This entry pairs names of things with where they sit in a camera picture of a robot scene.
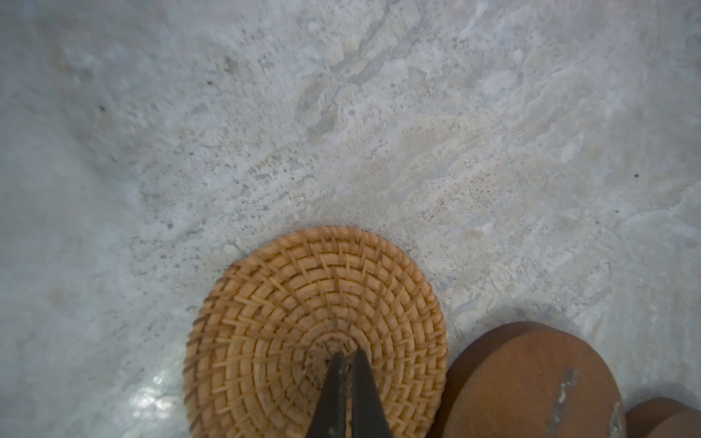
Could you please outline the brown cork round coaster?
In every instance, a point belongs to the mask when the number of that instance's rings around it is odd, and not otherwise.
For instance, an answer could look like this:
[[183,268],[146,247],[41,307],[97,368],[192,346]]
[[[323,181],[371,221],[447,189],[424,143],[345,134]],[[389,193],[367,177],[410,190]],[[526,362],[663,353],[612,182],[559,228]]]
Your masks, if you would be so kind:
[[447,372],[431,437],[624,437],[622,397],[586,341],[535,322],[470,344]]

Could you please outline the woven rattan coaster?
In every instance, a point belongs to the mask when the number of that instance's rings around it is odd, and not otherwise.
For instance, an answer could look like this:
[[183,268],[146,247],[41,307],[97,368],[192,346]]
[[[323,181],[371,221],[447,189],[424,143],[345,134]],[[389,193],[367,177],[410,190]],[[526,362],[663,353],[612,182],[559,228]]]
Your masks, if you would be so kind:
[[195,437],[302,437],[330,360],[364,350],[396,437],[428,434],[447,381],[439,300],[390,241],[352,227],[285,235],[232,264],[184,359]]

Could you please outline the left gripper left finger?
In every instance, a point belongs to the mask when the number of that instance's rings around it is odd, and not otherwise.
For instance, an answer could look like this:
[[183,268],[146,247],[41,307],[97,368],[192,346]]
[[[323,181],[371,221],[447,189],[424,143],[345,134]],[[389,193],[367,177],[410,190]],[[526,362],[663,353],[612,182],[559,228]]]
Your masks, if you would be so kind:
[[307,438],[344,438],[346,436],[346,360],[337,352],[321,389]]

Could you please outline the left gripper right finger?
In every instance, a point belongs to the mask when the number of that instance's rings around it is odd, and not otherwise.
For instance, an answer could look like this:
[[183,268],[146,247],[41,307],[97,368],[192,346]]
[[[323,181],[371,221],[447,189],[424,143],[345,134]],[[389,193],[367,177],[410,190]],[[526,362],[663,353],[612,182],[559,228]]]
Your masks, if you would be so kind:
[[366,352],[355,352],[352,363],[352,437],[392,438],[372,367]]

